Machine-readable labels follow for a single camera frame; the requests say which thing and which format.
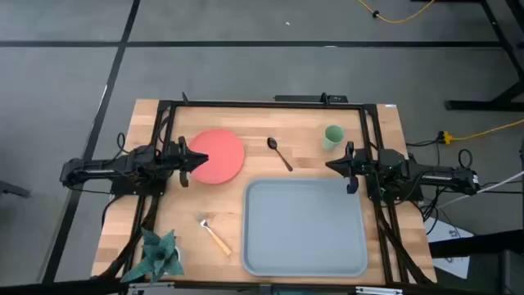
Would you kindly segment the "black aluminium table frame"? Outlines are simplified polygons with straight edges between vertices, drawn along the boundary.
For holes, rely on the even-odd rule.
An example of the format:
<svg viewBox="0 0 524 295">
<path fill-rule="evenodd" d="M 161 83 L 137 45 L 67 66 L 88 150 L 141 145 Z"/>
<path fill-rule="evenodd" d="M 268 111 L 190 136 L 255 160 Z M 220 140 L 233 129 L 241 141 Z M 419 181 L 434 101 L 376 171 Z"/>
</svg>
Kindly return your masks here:
<svg viewBox="0 0 524 295">
<path fill-rule="evenodd" d="M 375 144 L 405 152 L 404 134 L 397 107 L 375 105 L 362 119 L 358 110 L 342 104 L 308 103 L 302 108 L 278 102 L 203 102 L 177 106 L 174 136 L 193 138 L 201 131 L 224 128 L 244 142 L 246 159 L 240 174 L 218 186 L 196 181 L 187 188 L 177 178 L 169 181 L 160 199 L 155 228 L 160 234 L 174 230 L 182 253 L 184 275 L 177 285 L 188 283 L 383 285 L 385 276 L 372 203 L 361 200 L 368 249 L 368 268 L 355 278 L 286 277 L 250 275 L 241 261 L 242 205 L 245 186 L 258 177 L 329 177 L 327 161 L 340 157 L 341 147 L 325 152 L 321 147 L 328 125 L 340 125 L 346 137 L 361 147 L 364 136 Z M 292 166 L 290 172 L 279 155 L 267 145 L 275 138 L 278 150 Z M 206 219 L 213 231 L 231 248 L 225 256 L 209 233 L 200 226 Z"/>
</svg>

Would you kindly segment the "grey plastic tray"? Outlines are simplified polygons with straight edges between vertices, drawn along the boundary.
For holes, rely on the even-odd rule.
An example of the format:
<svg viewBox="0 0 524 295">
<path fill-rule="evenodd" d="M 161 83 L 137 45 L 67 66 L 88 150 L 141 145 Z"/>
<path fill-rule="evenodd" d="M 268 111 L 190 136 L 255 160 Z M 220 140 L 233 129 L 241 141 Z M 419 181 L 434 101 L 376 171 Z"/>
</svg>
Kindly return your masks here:
<svg viewBox="0 0 524 295">
<path fill-rule="evenodd" d="M 357 277 L 368 268 L 361 198 L 336 178 L 256 179 L 242 213 L 242 264 L 254 276 Z"/>
</svg>

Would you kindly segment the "silver bracket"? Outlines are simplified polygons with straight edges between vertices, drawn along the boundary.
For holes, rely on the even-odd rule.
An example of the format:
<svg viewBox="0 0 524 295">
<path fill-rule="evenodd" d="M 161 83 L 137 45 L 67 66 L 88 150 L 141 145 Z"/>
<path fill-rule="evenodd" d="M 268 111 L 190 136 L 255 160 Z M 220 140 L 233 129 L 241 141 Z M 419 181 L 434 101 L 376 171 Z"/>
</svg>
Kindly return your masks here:
<svg viewBox="0 0 524 295">
<path fill-rule="evenodd" d="M 174 287 L 175 284 L 170 282 L 132 283 L 126 295 L 167 295 Z"/>
<path fill-rule="evenodd" d="M 404 295 L 402 289 L 357 286 L 355 295 Z"/>
</svg>

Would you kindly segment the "red round plate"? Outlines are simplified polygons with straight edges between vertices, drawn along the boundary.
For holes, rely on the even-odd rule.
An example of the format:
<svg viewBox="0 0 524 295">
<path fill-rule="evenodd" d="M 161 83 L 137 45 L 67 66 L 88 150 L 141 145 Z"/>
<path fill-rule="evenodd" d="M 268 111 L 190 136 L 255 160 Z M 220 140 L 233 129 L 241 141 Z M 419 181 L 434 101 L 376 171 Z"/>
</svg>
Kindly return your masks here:
<svg viewBox="0 0 524 295">
<path fill-rule="evenodd" d="M 233 179 L 242 169 L 245 151 L 243 142 L 226 129 L 208 129 L 199 133 L 189 144 L 194 152 L 209 156 L 197 167 L 192 177 L 203 184 L 222 184 Z"/>
</svg>

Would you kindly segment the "dark metal spoon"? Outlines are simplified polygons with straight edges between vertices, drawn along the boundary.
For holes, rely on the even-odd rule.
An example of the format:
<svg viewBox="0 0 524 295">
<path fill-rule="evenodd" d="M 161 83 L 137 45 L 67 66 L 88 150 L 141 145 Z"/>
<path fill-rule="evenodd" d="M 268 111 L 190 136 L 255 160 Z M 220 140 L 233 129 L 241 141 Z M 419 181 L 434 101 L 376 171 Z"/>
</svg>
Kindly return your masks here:
<svg viewBox="0 0 524 295">
<path fill-rule="evenodd" d="M 267 145 L 269 146 L 270 149 L 274 150 L 279 155 L 279 157 L 281 158 L 281 160 L 284 163 L 284 165 L 287 168 L 287 170 L 292 172 L 293 171 L 292 166 L 289 164 L 289 162 L 283 157 L 283 155 L 278 150 L 278 143 L 277 143 L 276 139 L 268 137 L 267 138 Z"/>
</svg>

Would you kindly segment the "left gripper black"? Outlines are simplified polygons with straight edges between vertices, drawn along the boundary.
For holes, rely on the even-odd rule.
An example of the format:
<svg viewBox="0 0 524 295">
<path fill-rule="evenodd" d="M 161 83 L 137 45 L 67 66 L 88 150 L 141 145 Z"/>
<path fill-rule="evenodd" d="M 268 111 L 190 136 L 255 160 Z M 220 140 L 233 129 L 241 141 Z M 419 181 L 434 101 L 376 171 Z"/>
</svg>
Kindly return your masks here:
<svg viewBox="0 0 524 295">
<path fill-rule="evenodd" d="M 178 138 L 178 142 L 169 141 L 165 147 L 163 166 L 169 171 L 179 170 L 179 182 L 184 188 L 187 188 L 189 185 L 187 178 L 188 169 L 195 170 L 206 163 L 209 156 L 205 153 L 188 151 L 186 140 L 183 136 Z M 196 159 L 189 161 L 188 156 Z"/>
</svg>

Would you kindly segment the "grey floor object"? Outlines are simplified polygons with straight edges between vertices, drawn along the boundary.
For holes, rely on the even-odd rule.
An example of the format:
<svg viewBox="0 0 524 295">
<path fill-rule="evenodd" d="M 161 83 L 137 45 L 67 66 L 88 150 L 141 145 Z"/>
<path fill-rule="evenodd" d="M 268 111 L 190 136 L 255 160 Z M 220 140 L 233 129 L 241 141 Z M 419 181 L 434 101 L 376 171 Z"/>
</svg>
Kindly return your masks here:
<svg viewBox="0 0 524 295">
<path fill-rule="evenodd" d="M 0 180 L 0 195 L 2 194 L 13 194 L 19 197 L 29 197 L 30 191 L 20 186 Z"/>
</svg>

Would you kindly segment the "black bar behind table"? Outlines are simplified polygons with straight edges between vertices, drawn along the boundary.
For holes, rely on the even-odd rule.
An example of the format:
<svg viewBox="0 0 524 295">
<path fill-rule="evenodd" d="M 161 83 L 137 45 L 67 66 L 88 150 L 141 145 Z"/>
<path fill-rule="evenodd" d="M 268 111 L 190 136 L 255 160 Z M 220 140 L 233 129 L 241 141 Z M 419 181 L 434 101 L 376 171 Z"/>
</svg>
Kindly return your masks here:
<svg viewBox="0 0 524 295">
<path fill-rule="evenodd" d="M 275 95 L 273 99 L 276 102 L 348 103 L 347 96 L 326 93 L 320 95 Z"/>
</svg>

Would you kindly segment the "black table leg frame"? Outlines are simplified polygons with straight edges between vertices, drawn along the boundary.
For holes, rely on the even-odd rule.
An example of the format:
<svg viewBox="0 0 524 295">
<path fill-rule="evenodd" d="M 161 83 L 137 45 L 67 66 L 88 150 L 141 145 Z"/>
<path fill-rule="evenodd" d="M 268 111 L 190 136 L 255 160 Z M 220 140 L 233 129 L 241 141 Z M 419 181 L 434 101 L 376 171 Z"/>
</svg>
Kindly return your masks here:
<svg viewBox="0 0 524 295">
<path fill-rule="evenodd" d="M 524 102 L 516 102 L 517 97 L 524 94 L 524 67 L 517 59 L 516 49 L 509 42 L 499 21 L 491 10 L 487 0 L 436 0 L 449 3 L 474 3 L 479 5 L 490 23 L 495 41 L 422 41 L 414 48 L 498 48 L 502 49 L 517 74 L 517 82 L 504 90 L 498 96 L 487 101 L 446 100 L 445 109 L 449 111 L 507 111 L 524 112 Z"/>
</svg>

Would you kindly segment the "green potted plant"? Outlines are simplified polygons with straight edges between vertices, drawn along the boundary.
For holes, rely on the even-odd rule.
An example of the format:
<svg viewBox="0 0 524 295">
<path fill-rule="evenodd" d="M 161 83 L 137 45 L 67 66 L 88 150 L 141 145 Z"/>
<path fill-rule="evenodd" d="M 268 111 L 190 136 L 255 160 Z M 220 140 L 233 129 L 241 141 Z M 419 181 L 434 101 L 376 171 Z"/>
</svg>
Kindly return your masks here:
<svg viewBox="0 0 524 295">
<path fill-rule="evenodd" d="M 122 276 L 122 283 L 147 275 L 150 276 L 151 283 L 158 282 L 164 275 L 184 275 L 173 229 L 163 237 L 144 228 L 141 228 L 141 233 L 144 240 L 143 259 Z"/>
</svg>

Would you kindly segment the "fork with orange handle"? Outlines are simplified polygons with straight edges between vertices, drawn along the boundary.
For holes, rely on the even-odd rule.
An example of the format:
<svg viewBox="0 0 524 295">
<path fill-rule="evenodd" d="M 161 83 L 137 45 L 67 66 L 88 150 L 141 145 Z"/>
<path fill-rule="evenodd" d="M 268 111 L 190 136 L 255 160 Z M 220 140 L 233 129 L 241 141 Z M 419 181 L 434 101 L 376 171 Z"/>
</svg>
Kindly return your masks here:
<svg viewBox="0 0 524 295">
<path fill-rule="evenodd" d="M 214 231 L 213 229 L 208 225 L 208 222 L 206 219 L 202 219 L 200 221 L 200 226 L 206 229 L 206 231 L 209 233 L 209 235 L 212 237 L 212 239 L 216 242 L 216 244 L 221 248 L 225 256 L 230 256 L 233 251 L 231 248 L 226 244 L 225 241 L 223 241 Z"/>
</svg>

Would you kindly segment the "green cup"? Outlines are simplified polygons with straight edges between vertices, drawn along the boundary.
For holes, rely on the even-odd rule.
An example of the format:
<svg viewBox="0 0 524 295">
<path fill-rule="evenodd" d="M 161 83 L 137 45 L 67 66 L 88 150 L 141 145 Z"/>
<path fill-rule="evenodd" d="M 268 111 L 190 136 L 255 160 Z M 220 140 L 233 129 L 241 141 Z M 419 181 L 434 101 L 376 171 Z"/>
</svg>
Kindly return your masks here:
<svg viewBox="0 0 524 295">
<path fill-rule="evenodd" d="M 345 138 L 345 131 L 339 125 L 329 125 L 323 133 L 322 147 L 326 151 L 336 148 Z"/>
</svg>

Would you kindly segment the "black box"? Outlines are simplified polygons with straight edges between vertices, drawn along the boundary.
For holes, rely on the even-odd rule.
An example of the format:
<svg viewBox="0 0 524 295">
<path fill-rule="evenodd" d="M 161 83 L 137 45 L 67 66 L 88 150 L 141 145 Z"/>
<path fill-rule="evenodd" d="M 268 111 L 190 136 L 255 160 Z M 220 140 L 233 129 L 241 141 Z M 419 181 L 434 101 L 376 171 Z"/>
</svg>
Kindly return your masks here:
<svg viewBox="0 0 524 295">
<path fill-rule="evenodd" d="M 433 258 L 497 255 L 500 295 L 524 295 L 524 229 L 429 243 Z"/>
</svg>

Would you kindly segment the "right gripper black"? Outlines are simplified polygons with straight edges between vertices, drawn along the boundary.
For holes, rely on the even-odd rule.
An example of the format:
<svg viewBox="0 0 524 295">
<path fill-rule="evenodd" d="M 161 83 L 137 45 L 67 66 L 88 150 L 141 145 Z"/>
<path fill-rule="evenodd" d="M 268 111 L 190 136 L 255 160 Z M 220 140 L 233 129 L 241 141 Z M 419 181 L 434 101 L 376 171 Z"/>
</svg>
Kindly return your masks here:
<svg viewBox="0 0 524 295">
<path fill-rule="evenodd" d="M 359 180 L 357 176 L 367 175 L 369 173 L 368 154 L 363 148 L 355 149 L 354 143 L 349 141 L 346 144 L 346 155 L 350 158 L 349 176 L 348 167 L 344 166 L 347 164 L 347 157 L 327 161 L 325 165 L 329 169 L 336 171 L 342 177 L 348 176 L 349 184 L 347 185 L 347 192 L 348 194 L 354 194 L 359 188 Z"/>
</svg>

